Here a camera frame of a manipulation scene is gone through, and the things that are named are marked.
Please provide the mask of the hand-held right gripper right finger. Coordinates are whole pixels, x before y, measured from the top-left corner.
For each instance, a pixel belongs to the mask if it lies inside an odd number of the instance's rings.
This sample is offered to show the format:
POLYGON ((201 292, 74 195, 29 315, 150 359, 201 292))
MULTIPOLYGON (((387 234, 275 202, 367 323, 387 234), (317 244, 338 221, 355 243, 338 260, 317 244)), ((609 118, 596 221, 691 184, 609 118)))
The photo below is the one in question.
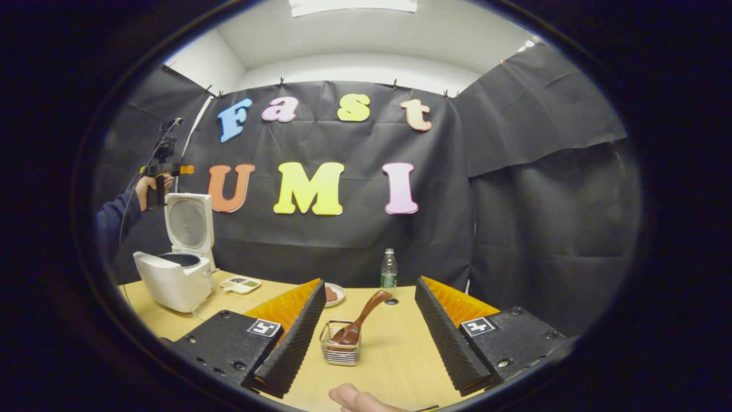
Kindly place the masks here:
POLYGON ((518 377, 572 342, 523 307, 501 311, 426 276, 417 281, 414 299, 463 396, 518 377))

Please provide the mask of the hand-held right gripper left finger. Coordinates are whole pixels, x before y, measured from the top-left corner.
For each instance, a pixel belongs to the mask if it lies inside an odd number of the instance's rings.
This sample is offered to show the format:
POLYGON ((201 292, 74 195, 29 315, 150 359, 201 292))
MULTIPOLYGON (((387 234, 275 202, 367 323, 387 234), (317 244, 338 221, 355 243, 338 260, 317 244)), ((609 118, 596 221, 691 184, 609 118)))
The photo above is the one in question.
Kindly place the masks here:
POLYGON ((166 344, 215 380, 282 398, 303 364, 325 304, 326 285, 314 279, 246 313, 218 311, 166 344))

